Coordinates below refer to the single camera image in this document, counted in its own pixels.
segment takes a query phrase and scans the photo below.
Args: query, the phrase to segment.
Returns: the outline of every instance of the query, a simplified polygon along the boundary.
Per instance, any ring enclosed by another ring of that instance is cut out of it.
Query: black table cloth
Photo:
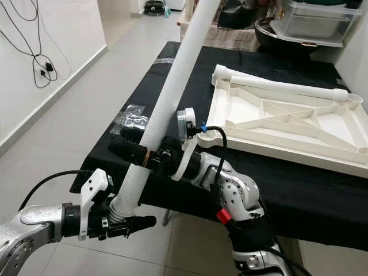
[[[151,115],[178,47],[179,43],[166,44],[122,111],[134,104],[145,107],[142,115]],[[214,90],[210,80],[216,64],[272,81],[345,89],[338,84],[340,76],[329,63],[293,64],[261,53],[203,47],[178,107],[178,110],[193,107],[197,124],[208,117]],[[108,151],[113,126],[111,123],[98,140],[82,169],[105,170],[113,177],[117,191],[129,163]],[[175,116],[167,134],[178,137]],[[220,156],[221,148],[198,147],[198,151]],[[367,179],[232,149],[228,150],[226,160],[236,171],[249,175],[258,184],[278,235],[368,249]],[[71,192],[78,191],[83,183],[84,179],[77,177]],[[207,191],[154,173],[147,181],[140,202],[215,220]]]

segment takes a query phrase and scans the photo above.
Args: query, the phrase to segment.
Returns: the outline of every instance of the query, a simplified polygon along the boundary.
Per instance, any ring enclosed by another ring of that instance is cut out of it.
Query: silver robotic arm
[[[185,118],[182,124],[185,142],[195,140],[195,135],[205,130],[195,128],[190,120],[193,118]],[[290,275],[279,256],[253,179],[239,174],[226,161],[218,174],[220,158],[193,152],[194,147],[182,146],[179,140],[169,137],[163,139],[158,152],[148,151],[123,137],[115,137],[109,149],[126,161],[168,177],[181,175],[188,185],[210,192],[213,210],[229,232],[235,266],[244,275]],[[64,236],[78,236],[80,241],[87,237],[99,240],[128,237],[156,224],[156,218],[150,216],[127,217],[117,223],[111,220],[110,203],[115,196],[112,187],[111,177],[96,169],[80,190],[80,205],[35,205],[18,212],[12,221],[1,226],[0,276],[17,275],[39,247],[59,242]]]
[[[80,205],[33,205],[19,211],[0,228],[0,276],[15,276],[26,260],[41,246],[57,243],[63,237],[79,240],[125,236],[152,227],[156,218],[131,217],[113,224],[108,205],[113,194],[111,177],[96,169],[81,189]]]

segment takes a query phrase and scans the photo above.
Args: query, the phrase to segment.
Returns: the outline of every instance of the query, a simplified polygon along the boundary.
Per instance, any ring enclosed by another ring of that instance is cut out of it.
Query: white pvc pipe
[[[348,92],[344,89],[325,89],[306,85],[295,85],[292,83],[273,82],[266,79],[242,78],[240,76],[232,76],[230,82],[237,85],[276,90],[289,94],[332,99],[339,102],[346,102],[348,99]]]
[[[232,76],[240,76],[243,78],[253,78],[253,79],[263,79],[258,76],[253,76],[250,74],[246,74],[243,72],[235,71],[227,68],[223,65],[216,65],[216,68],[213,71],[213,76],[217,79],[231,79]]]
[[[195,9],[191,23],[140,142],[149,150],[158,150],[161,145],[168,124],[178,108],[179,101],[219,4],[220,0],[201,0]],[[110,218],[113,221],[121,221],[124,217],[136,214],[138,200],[149,174],[149,170],[145,168],[129,166],[121,189],[110,205]]]

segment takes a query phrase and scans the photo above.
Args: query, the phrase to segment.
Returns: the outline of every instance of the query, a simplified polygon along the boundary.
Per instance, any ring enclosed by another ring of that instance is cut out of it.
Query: white tray
[[[368,178],[368,116],[347,102],[216,82],[207,125],[225,130],[228,147]],[[198,135],[201,147],[221,135]]]

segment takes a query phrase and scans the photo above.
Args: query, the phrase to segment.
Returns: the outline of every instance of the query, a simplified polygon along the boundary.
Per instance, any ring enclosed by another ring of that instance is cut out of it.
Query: plastic bag
[[[142,132],[145,130],[149,117],[142,116],[144,106],[129,105],[124,112],[119,112],[113,122],[115,123],[110,133],[120,135],[124,128],[137,129]]]

